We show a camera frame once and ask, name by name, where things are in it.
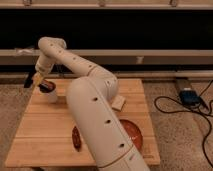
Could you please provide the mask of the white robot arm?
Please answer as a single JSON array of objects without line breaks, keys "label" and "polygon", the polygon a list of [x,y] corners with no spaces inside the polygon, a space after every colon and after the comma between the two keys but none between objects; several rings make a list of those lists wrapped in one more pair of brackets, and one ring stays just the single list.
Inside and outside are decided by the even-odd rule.
[{"label": "white robot arm", "polygon": [[60,62],[78,75],[66,91],[68,109],[99,171],[150,171],[109,105],[118,93],[117,77],[66,49],[61,38],[42,37],[35,65],[38,84]]}]

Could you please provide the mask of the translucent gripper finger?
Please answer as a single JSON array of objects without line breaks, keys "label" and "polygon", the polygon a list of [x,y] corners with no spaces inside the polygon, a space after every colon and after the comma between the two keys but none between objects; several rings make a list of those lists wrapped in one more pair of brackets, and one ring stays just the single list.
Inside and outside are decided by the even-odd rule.
[{"label": "translucent gripper finger", "polygon": [[36,73],[33,76],[33,85],[39,86],[41,84],[42,80],[43,80],[43,76],[40,73]]}]

